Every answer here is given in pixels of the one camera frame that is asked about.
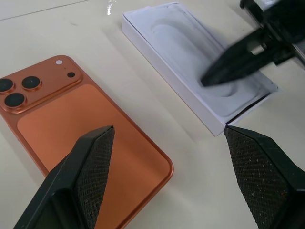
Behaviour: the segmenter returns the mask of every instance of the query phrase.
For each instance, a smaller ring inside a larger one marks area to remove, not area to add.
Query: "white box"
[[[200,77],[227,45],[180,3],[124,13],[122,32],[215,136],[278,90],[261,72],[204,88]]]

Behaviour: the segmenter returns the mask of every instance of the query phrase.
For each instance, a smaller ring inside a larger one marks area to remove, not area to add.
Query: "camera lens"
[[[8,91],[13,85],[14,83],[10,79],[0,79],[0,93]]]
[[[75,73],[68,73],[67,76],[68,76],[69,78],[72,78],[72,77],[75,76]]]
[[[34,89],[40,85],[40,79],[36,76],[28,76],[22,80],[22,86],[25,89]]]
[[[9,94],[5,98],[4,103],[6,106],[9,106],[9,107],[17,107],[17,106],[20,106],[21,104],[23,104],[24,100],[25,100],[25,97],[23,94],[12,93],[12,94]]]

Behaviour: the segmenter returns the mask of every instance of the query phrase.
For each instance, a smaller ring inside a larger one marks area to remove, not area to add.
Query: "phone back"
[[[170,159],[69,57],[55,56],[0,79],[0,113],[44,175],[87,132],[116,135],[96,228],[123,228],[165,185]]]

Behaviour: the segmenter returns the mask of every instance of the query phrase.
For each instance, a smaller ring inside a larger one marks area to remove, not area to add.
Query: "table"
[[[122,12],[167,2],[88,0],[1,20],[0,77],[68,55],[171,158],[174,176],[128,229],[256,229],[224,135],[213,137],[121,32]],[[239,0],[181,2],[228,43],[253,29]],[[305,170],[305,72],[293,61],[263,72],[282,91],[237,125],[273,138]],[[0,224],[12,228],[44,177],[2,118],[0,144]]]

